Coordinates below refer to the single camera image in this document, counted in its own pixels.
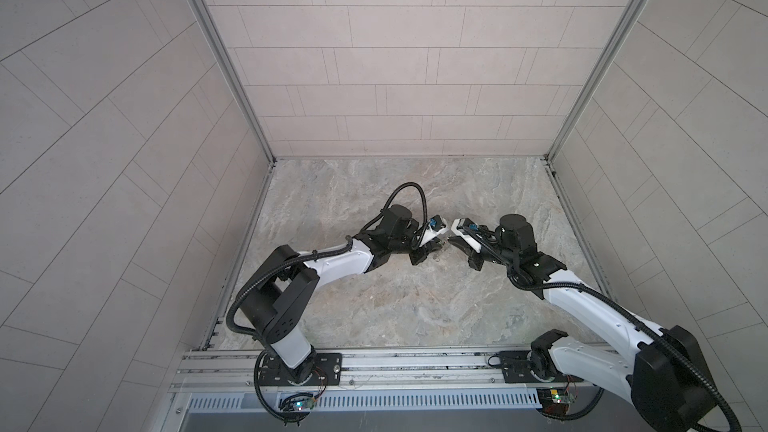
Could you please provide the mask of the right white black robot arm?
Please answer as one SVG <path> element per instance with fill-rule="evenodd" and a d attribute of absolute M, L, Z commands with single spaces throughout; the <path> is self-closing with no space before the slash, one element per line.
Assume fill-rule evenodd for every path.
<path fill-rule="evenodd" d="M 532 375 L 584 379 L 631 403 L 656 431 L 688 431 L 722 400 L 697 339 L 686 329 L 664 328 L 590 287 L 565 264 L 539 251 L 531 224 L 519 214 L 495 229 L 460 218 L 450 243 L 481 270 L 503 265 L 510 282 L 575 317 L 610 350 L 588 346 L 552 329 L 531 343 Z"/>

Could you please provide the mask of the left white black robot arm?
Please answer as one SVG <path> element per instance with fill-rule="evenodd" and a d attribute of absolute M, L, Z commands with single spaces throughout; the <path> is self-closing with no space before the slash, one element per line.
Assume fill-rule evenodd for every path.
<path fill-rule="evenodd" d="M 304 383 L 317 353 L 298 323 L 314 292 L 371 272 L 394 254 L 406 254 L 418 265 L 441 248 L 439 236 L 448 229 L 438 215 L 421 224 L 397 204 L 383 210 L 374 224 L 337 248 L 304 253 L 288 245 L 276 248 L 235 295 L 225 317 L 227 328 L 260 342 L 290 382 Z"/>

